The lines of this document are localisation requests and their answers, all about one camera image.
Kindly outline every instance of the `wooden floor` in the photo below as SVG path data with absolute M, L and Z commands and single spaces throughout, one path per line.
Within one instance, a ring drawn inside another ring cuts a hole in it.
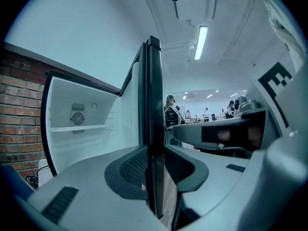
M 171 224 L 177 203 L 177 187 L 165 168 L 164 215 L 160 221 L 171 230 Z

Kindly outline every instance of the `fluorescent light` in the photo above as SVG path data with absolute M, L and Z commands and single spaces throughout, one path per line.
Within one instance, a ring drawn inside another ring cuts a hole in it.
M 198 45 L 197 45 L 196 55 L 194 57 L 195 60 L 199 60 L 201 57 L 206 35 L 207 35 L 207 27 L 206 26 L 200 27 Z

